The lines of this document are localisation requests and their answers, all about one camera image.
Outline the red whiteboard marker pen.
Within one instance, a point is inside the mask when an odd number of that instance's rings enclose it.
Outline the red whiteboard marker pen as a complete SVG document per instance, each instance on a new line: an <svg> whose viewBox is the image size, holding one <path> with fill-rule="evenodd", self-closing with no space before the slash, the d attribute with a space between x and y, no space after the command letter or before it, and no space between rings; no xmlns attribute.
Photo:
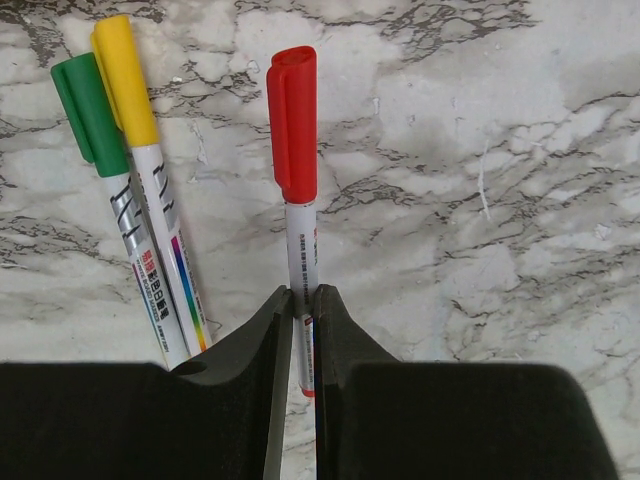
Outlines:
<svg viewBox="0 0 640 480"><path fill-rule="evenodd" d="M317 55L311 46L283 50L266 74L274 178L285 204L289 286L299 386L315 396L313 304L319 286L316 198Z"/></svg>

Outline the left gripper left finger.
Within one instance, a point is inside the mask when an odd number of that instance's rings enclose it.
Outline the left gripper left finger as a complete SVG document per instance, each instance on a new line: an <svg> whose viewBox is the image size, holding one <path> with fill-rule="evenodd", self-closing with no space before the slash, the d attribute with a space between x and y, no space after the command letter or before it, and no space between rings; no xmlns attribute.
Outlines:
<svg viewBox="0 0 640 480"><path fill-rule="evenodd" d="M248 321L173 371L177 478L279 478L292 309L291 292L278 287Z"/></svg>

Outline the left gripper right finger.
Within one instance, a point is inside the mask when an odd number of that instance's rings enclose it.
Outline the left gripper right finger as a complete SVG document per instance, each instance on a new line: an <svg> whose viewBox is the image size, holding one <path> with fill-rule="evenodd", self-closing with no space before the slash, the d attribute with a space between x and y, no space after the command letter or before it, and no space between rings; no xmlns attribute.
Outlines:
<svg viewBox="0 0 640 480"><path fill-rule="evenodd" d="M374 375L397 359L351 317L338 289L318 288L314 303L316 477L346 479L363 459L357 444L388 406Z"/></svg>

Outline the yellow whiteboard marker pen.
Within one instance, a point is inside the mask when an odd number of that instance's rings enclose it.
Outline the yellow whiteboard marker pen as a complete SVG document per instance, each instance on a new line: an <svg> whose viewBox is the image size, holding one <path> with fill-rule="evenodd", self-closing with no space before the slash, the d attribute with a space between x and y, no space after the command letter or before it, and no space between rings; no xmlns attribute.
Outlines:
<svg viewBox="0 0 640 480"><path fill-rule="evenodd" d="M131 150L146 197L151 228L189 354L197 356L212 345L212 340L190 268L179 208L162 155L129 18L117 15L98 21L91 34L91 44L116 123Z"/></svg>

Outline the green whiteboard marker pen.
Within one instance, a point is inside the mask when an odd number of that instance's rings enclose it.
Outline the green whiteboard marker pen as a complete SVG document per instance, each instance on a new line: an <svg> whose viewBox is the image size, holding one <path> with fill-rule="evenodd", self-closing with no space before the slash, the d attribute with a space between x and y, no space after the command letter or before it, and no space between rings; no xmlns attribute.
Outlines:
<svg viewBox="0 0 640 480"><path fill-rule="evenodd" d="M124 139L116 126L97 61L85 53L51 68L51 76L81 156L106 186L148 318L164 361L173 369L190 358L160 257L134 192Z"/></svg>

